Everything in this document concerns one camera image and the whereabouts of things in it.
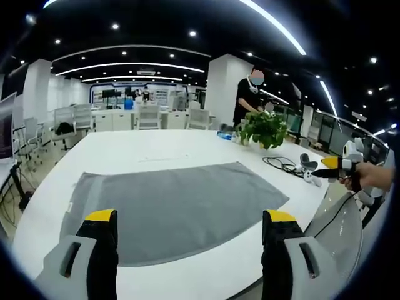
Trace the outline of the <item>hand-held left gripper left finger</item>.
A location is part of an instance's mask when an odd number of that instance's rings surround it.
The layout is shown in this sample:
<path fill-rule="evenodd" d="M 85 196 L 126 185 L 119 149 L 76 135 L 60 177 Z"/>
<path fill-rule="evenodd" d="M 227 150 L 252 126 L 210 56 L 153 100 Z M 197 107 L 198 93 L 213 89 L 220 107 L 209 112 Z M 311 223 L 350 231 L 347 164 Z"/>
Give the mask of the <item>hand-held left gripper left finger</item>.
<path fill-rule="evenodd" d="M 35 284 L 47 299 L 117 299 L 118 262 L 118 212 L 94 211 L 46 255 Z"/>

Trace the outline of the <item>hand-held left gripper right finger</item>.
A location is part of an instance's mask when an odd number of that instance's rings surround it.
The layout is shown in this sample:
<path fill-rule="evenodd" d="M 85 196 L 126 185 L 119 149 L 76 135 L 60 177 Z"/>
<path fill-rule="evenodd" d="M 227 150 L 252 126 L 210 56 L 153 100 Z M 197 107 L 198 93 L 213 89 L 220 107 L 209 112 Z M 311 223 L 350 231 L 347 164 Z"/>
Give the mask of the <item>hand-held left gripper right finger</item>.
<path fill-rule="evenodd" d="M 334 259 L 305 236 L 296 218 L 282 211 L 262 213 L 262 299 L 334 299 L 339 274 Z"/>

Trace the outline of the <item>person's right hand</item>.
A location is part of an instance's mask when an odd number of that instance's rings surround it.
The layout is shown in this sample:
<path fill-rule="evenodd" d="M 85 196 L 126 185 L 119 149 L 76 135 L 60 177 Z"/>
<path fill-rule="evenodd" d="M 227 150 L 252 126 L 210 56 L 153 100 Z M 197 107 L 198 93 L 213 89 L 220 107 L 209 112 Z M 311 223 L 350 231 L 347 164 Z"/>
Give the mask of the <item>person's right hand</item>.
<path fill-rule="evenodd" d="M 360 162 L 356 165 L 362 188 L 378 188 L 385 192 L 391 189 L 395 170 L 395 167 L 376 166 L 370 162 Z"/>

